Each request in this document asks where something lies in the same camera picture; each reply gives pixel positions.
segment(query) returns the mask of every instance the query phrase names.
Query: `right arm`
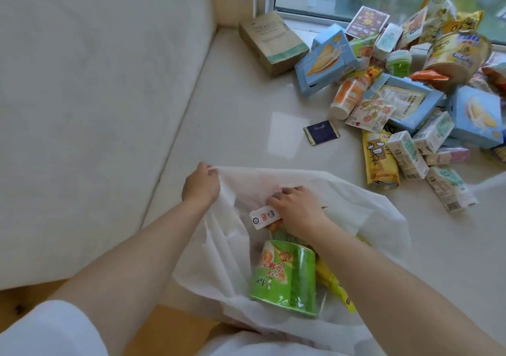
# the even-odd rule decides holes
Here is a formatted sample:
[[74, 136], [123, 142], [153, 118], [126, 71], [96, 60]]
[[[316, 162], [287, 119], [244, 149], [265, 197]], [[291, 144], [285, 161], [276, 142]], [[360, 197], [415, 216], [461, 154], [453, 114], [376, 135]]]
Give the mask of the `right arm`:
[[445, 297], [332, 223], [305, 187], [284, 189], [267, 203], [289, 233], [313, 246], [389, 356], [506, 354]]

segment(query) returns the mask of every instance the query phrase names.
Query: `brown cardboard box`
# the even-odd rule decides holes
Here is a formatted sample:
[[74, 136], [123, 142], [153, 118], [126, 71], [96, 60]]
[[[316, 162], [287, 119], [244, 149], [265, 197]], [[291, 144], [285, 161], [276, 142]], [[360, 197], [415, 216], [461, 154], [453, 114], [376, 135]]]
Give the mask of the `brown cardboard box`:
[[239, 22], [239, 36], [271, 77], [292, 69], [309, 51], [276, 12]]

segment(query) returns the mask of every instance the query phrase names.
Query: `wall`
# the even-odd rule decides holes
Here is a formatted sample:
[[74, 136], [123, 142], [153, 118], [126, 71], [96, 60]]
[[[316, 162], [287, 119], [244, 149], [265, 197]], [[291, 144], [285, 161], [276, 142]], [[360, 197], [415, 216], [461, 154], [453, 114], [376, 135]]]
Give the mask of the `wall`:
[[212, 0], [0, 0], [0, 289], [138, 231], [215, 28]]

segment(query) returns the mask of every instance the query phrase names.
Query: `white shirt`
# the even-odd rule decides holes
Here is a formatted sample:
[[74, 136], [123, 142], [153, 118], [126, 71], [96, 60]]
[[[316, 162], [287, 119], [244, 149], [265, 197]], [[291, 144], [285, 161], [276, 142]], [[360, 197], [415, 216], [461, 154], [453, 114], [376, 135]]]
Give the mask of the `white shirt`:
[[[107, 356], [100, 334], [76, 306], [60, 300], [43, 302], [0, 333], [1, 356]], [[259, 333], [239, 332], [207, 343], [197, 356], [337, 356], [340, 353], [279, 342]]]

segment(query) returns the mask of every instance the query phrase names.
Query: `white box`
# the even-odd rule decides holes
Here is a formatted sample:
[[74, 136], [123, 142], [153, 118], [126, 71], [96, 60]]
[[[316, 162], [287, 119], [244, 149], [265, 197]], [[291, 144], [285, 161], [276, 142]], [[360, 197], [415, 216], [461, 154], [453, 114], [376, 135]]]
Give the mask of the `white box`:
[[443, 141], [450, 135], [455, 124], [447, 111], [436, 108], [427, 119], [427, 122], [413, 136], [413, 141], [422, 155], [436, 153]]
[[426, 181], [448, 212], [460, 211], [478, 203], [459, 174], [448, 165], [431, 167]]
[[406, 179], [424, 179], [429, 167], [416, 148], [408, 131], [394, 133], [387, 142]]
[[390, 23], [385, 28], [383, 34], [379, 37], [372, 49], [372, 56], [380, 61], [385, 61], [388, 55], [395, 49], [397, 42], [401, 38], [402, 28], [397, 24]]
[[263, 206], [250, 213], [250, 219], [256, 229], [264, 228], [281, 219], [278, 211], [271, 206]]

